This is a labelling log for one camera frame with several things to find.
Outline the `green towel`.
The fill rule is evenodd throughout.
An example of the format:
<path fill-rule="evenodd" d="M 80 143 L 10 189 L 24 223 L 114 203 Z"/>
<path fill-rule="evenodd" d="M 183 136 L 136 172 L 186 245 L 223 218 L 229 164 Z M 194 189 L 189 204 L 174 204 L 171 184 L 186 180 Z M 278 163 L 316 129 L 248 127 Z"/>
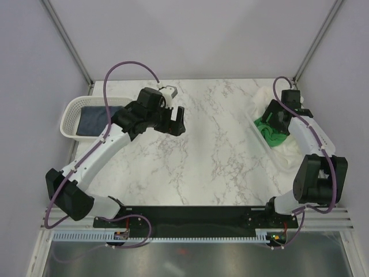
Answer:
<path fill-rule="evenodd" d="M 281 133 L 269 124 L 269 120 L 271 119 L 272 115 L 273 113 L 268 115 L 266 122 L 262 122 L 262 117 L 259 117 L 254 121 L 255 126 L 267 142 L 268 146 L 271 148 L 281 145 L 289 136 L 288 134 Z"/>

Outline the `dark blue towel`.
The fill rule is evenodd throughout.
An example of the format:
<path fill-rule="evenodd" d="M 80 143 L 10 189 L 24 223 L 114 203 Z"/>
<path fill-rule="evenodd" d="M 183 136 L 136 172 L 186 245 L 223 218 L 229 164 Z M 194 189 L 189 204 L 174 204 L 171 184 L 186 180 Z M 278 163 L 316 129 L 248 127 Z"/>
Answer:
<path fill-rule="evenodd" d="M 98 137 L 107 124 L 108 116 L 105 106 L 83 107 L 76 135 Z"/>

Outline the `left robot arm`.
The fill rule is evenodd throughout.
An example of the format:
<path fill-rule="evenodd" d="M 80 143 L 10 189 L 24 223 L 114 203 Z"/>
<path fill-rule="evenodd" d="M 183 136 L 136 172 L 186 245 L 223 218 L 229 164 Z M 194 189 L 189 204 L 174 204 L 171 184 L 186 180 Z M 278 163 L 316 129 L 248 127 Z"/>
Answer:
<path fill-rule="evenodd" d="M 146 87 L 136 100 L 116 111 L 111 123 L 79 158 L 59 171 L 50 169 L 46 173 L 51 204 L 75 221 L 92 215 L 105 217 L 112 227 L 123 226 L 126 213 L 120 209 L 122 203 L 111 196 L 89 195 L 87 190 L 106 163 L 148 128 L 172 136 L 186 131 L 184 107 L 179 106 L 176 119 L 171 118 L 177 94 L 177 88 L 170 85 L 160 89 Z"/>

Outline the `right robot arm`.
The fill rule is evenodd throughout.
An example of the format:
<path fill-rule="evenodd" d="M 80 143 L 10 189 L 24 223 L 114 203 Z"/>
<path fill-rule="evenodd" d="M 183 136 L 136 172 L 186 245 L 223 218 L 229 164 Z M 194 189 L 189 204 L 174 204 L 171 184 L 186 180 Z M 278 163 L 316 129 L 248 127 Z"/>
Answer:
<path fill-rule="evenodd" d="M 309 109 L 303 108 L 300 91 L 285 89 L 279 100 L 272 100 L 264 112 L 262 123 L 295 138 L 303 155 L 293 180 L 292 190 L 271 199 L 274 208 L 263 214 L 269 227 L 278 227 L 285 216 L 304 208 L 329 213 L 340 201 L 348 161 L 336 156 L 336 148 L 317 124 Z"/>

